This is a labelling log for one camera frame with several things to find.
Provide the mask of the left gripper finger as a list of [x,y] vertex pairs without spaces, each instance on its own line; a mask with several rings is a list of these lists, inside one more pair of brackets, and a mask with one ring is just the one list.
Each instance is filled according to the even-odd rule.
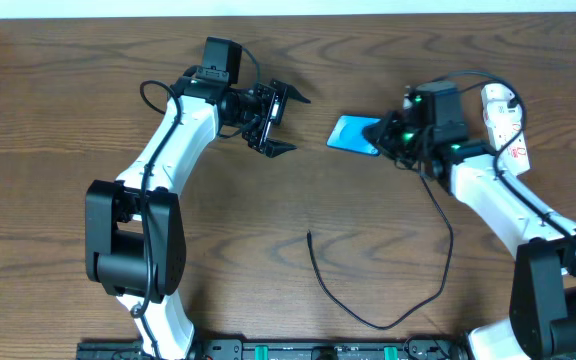
[[270,85],[277,91],[279,98],[282,101],[293,99],[301,103],[310,104],[311,101],[302,95],[295,86],[288,83],[272,79]]
[[268,158],[275,158],[286,152],[296,150],[297,147],[294,144],[287,142],[267,139],[265,142],[265,147],[263,149],[263,154]]

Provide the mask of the blue Galaxy smartphone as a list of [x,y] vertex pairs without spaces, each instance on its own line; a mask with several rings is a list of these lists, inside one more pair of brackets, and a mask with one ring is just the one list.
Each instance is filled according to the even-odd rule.
[[338,150],[377,157],[380,155],[379,150],[365,139],[363,130],[379,122],[379,118],[341,115],[326,145]]

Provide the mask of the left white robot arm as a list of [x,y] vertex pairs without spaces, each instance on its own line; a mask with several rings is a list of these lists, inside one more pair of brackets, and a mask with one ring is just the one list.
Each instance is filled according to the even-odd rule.
[[195,327],[179,292],[187,254],[180,196],[202,152],[223,127],[268,158],[295,148],[270,138],[270,129],[289,100],[307,99],[276,79],[238,87],[249,53],[235,41],[207,38],[201,64],[173,84],[157,84],[166,106],[140,155],[115,180],[95,180],[86,192],[87,277],[127,308],[142,337],[139,353],[149,359],[191,353]]

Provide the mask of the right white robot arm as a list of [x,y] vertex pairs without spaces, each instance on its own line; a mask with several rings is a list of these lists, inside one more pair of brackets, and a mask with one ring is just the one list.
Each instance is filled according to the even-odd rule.
[[481,90],[486,140],[472,139],[461,91],[447,80],[414,87],[396,111],[363,129],[380,153],[433,179],[471,208],[514,259],[508,317],[470,331],[474,359],[551,359],[576,353],[576,222],[518,178],[529,168],[527,114],[507,82]]

